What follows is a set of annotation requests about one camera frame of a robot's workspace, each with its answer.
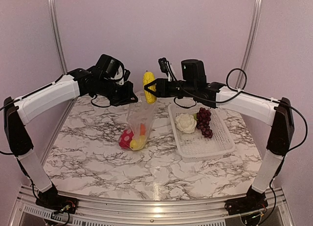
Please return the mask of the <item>yellow toy fruit back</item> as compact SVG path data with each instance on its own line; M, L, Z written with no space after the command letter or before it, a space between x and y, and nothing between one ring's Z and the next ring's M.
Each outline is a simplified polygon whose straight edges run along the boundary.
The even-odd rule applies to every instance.
M156 85L154 83L155 76L152 72L147 71L143 75L143 88L145 93L146 102L148 104L153 104L156 102L157 98L153 95L156 91Z

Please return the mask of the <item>yellow toy fruit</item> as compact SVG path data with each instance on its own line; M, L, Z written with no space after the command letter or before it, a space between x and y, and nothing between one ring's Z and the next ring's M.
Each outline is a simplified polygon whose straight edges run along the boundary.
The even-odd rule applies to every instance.
M138 139L133 139L130 142L130 149L133 151L138 151L144 148L146 143L146 136L140 136Z
M147 71L143 75L143 88L145 93L146 102L148 104L153 104L156 102L157 98L153 95L156 91L156 85L154 83L155 76L152 72Z

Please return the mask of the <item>clear zip top bag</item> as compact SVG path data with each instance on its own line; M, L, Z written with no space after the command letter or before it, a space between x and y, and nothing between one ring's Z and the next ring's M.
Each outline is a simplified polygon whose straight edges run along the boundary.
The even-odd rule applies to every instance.
M138 92L136 96L138 102L130 104L128 108L126 129L131 129L134 133L133 139L138 139L140 137L140 124L143 123L146 126L146 146L151 134L157 104L156 102L148 104L143 91Z

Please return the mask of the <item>orange toy pumpkin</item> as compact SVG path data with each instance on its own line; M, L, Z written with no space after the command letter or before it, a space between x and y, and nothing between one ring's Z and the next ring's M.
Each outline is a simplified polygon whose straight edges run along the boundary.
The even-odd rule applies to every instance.
M140 135L144 136L145 134L146 134L146 126L143 123L141 123L140 124Z

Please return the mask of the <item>red toy bell pepper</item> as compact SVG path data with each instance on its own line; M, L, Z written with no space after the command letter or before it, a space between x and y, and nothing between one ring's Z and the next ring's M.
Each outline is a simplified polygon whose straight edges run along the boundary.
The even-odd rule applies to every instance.
M118 145L122 149L130 149L130 143L133 140L134 133L131 129L126 129L122 132L119 140Z

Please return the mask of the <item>yellow toy fruit front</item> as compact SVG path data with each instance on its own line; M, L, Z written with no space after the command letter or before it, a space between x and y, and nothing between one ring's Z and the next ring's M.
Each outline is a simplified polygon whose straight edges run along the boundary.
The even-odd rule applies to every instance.
M133 151L138 151L144 148L146 143L146 136L140 136L138 139L133 139L130 142L130 149Z

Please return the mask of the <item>white toy cauliflower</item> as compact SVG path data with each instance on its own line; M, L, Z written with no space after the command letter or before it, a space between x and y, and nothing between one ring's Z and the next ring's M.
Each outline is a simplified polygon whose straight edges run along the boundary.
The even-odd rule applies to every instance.
M195 131L197 122L190 114L182 113L175 118L176 127L183 133L191 134Z

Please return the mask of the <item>dark red toy grapes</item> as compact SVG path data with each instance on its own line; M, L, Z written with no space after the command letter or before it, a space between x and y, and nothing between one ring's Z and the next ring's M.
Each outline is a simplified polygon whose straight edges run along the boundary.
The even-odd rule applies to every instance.
M200 130L201 134L205 138L209 139L213 136L213 131L210 128L211 115L211 111L204 107L200 107L199 111L196 113L196 128Z

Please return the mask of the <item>white plastic basket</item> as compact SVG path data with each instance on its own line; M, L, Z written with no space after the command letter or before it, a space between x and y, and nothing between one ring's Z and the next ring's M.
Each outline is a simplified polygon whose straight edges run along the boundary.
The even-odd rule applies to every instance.
M177 128L176 117L180 114L193 115L198 112L200 105L190 109L181 108L175 104L168 106L168 113L177 146L178 153L184 162L194 162L221 158L233 153L236 145L223 120L223 111L211 109L210 128L213 131L212 138L204 137L199 129L191 134L184 133Z

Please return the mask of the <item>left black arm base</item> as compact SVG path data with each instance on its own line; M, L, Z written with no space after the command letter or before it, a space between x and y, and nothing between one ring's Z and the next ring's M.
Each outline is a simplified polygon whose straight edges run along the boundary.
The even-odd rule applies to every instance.
M47 191L37 191L36 205L54 210L54 214L68 212L74 214L78 205L78 199L60 195L54 184Z

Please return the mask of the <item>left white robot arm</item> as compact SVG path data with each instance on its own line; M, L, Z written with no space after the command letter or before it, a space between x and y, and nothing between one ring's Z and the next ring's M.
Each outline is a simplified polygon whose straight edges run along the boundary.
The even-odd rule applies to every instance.
M5 99L2 107L4 131L11 154L17 158L37 189L44 193L42 200L50 208L59 208L62 198L54 192L53 183L33 150L26 124L45 111L86 94L106 97L109 105L115 107L136 103L138 98L133 91L134 86L127 78L124 75L114 79L97 67L78 68L27 95Z

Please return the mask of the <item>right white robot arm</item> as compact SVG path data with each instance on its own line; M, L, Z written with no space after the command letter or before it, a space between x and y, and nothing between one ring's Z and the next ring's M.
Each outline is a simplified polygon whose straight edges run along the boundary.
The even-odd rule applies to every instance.
M143 88L148 95L157 98L190 97L210 108L238 112L271 126L265 157L251 187L254 191L243 198L242 206L246 210L253 210L261 203L259 193L265 192L270 181L278 174L294 133L292 108L287 98L274 100L217 82L195 89L186 81L168 81L163 78L144 80Z

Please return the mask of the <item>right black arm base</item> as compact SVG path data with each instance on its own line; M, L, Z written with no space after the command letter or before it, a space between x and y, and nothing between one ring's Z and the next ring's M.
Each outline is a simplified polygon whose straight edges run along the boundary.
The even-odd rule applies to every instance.
M224 205L229 215L247 213L267 207L268 202L265 193L253 190L252 186L250 186L244 197L226 200Z

